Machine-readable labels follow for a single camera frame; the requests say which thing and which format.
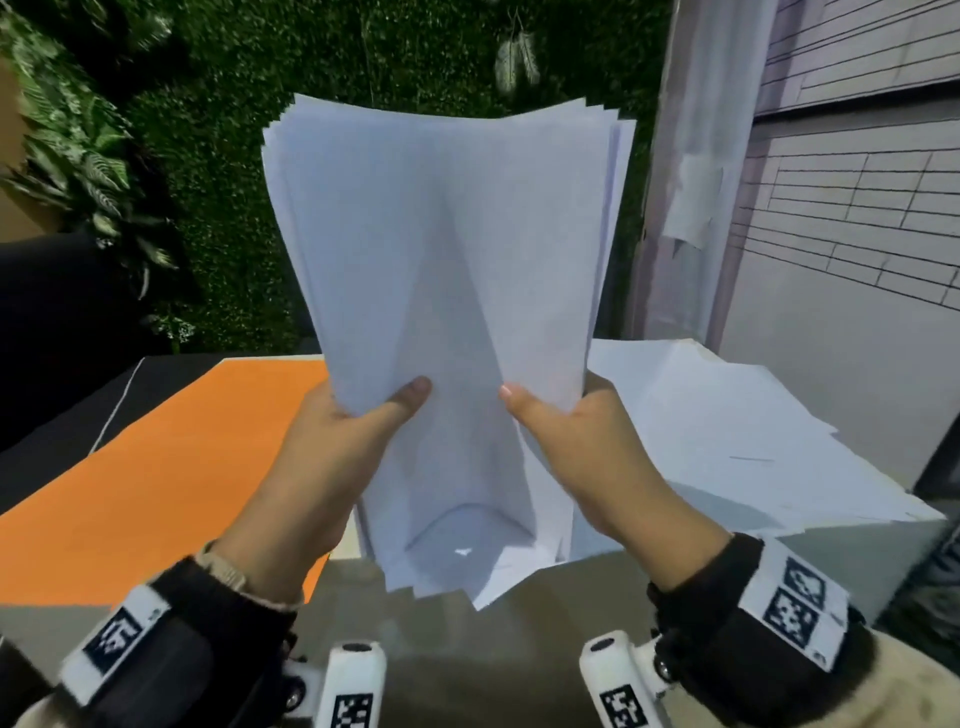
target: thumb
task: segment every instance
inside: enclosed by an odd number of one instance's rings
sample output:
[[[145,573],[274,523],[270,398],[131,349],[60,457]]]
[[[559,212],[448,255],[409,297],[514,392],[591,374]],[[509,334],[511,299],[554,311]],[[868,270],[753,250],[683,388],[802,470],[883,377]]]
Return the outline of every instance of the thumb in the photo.
[[[507,405],[507,411],[517,422],[530,430],[541,445],[543,438],[549,438],[564,420],[564,413],[558,407],[538,399],[536,395],[519,384],[507,383],[500,387],[500,398]]]
[[[370,434],[384,442],[389,441],[410,418],[417,414],[423,406],[430,391],[432,382],[425,376],[418,376],[400,387],[383,404],[372,409],[360,418],[370,430]]]

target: hand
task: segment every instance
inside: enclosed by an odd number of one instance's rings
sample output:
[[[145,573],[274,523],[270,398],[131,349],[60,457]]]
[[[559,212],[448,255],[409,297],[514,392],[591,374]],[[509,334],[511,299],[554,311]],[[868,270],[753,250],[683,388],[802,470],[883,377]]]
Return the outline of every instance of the hand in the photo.
[[[654,467],[613,384],[587,372],[569,413],[506,383],[500,398],[536,438],[590,524],[624,545],[661,589],[716,556],[731,535],[677,496]]]
[[[267,476],[214,546],[254,594],[296,600],[306,573],[340,543],[391,438],[430,390],[430,380],[417,377],[361,417],[337,403],[329,380],[306,394]]]

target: green hedge backdrop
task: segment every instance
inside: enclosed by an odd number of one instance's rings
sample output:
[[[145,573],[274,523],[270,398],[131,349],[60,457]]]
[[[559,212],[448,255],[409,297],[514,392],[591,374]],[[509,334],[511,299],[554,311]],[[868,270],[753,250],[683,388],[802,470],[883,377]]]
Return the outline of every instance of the green hedge backdrop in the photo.
[[[140,5],[145,0],[125,0]],[[177,313],[188,349],[289,352],[293,284],[260,166],[261,130],[295,92],[350,104],[496,117],[586,96],[637,119],[612,270],[618,311],[640,206],[670,0],[154,0],[192,68],[127,112],[160,160],[203,299]],[[493,63],[512,18],[535,34],[542,81],[511,101]],[[604,324],[619,330],[618,316]]]

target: person's left hand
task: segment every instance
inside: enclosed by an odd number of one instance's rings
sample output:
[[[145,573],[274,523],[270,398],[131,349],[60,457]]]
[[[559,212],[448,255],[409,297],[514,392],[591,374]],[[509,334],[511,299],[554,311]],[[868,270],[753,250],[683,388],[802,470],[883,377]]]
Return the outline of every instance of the person's left hand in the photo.
[[[213,550],[254,594],[293,601],[313,564],[344,535],[396,432],[430,395],[419,376],[361,417],[337,403],[329,380],[303,398],[274,465]]]

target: orange paper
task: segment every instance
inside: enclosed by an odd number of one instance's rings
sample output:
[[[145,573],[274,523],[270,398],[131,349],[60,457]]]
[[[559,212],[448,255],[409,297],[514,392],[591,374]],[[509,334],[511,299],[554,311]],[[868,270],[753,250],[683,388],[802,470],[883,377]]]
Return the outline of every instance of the orange paper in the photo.
[[[116,604],[219,536],[325,378],[319,360],[226,359],[177,392],[0,516],[0,603]]]

